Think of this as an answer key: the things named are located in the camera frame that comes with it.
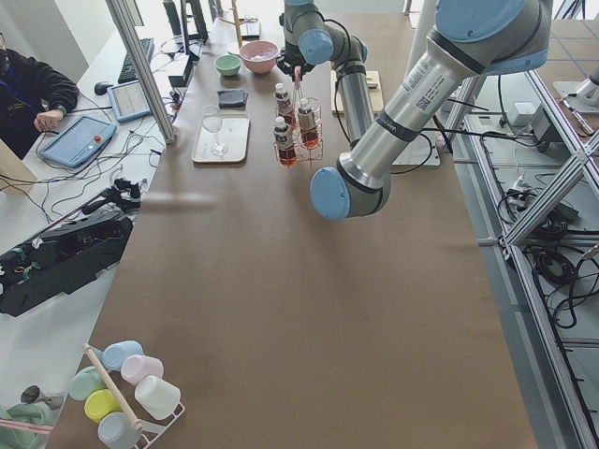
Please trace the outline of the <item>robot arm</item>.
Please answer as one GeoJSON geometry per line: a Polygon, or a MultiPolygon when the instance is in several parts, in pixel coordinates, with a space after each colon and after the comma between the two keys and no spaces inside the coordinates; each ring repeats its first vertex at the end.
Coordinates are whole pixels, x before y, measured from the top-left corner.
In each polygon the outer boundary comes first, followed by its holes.
{"type": "Polygon", "coordinates": [[[366,216],[390,194],[392,163],[466,79],[536,69],[548,58],[549,1],[439,1],[426,49],[379,113],[367,94],[366,46],[326,24],[312,1],[287,1],[280,24],[286,73],[330,63],[351,144],[335,167],[317,170],[314,209],[328,220],[366,216]]]}

